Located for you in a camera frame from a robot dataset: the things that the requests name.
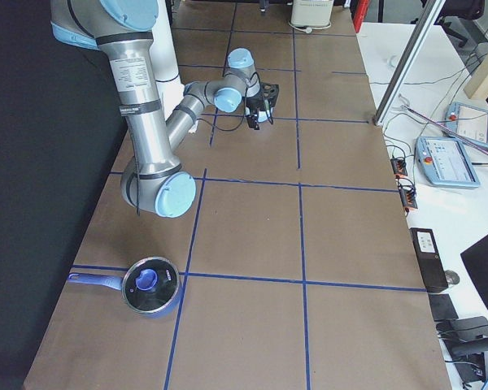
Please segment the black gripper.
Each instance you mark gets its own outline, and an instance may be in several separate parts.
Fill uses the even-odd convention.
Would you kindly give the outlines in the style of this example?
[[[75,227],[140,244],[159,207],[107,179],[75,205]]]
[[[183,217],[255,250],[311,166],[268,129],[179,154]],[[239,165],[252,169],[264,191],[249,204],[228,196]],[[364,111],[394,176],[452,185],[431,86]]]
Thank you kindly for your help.
[[[268,9],[268,1],[267,0],[259,0],[259,9],[261,12],[266,12]],[[246,98],[246,108],[249,107],[251,111],[257,109],[261,111],[268,111],[268,109],[264,106],[264,102],[262,101],[262,93],[258,92],[254,96]],[[259,126],[259,116],[258,115],[247,115],[246,121],[248,127],[253,130],[260,130]]]

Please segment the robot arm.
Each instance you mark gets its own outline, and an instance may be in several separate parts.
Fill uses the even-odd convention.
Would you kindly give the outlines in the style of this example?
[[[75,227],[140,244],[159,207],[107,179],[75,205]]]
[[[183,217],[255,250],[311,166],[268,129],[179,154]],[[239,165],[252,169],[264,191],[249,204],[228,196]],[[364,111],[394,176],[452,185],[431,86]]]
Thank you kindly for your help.
[[[50,9],[58,41],[109,59],[134,152],[120,187],[137,210],[177,218],[191,207],[196,184],[174,151],[207,107],[243,106],[253,129],[272,117],[279,88],[261,81],[245,48],[230,52],[221,79],[181,84],[162,1],[53,1]]]

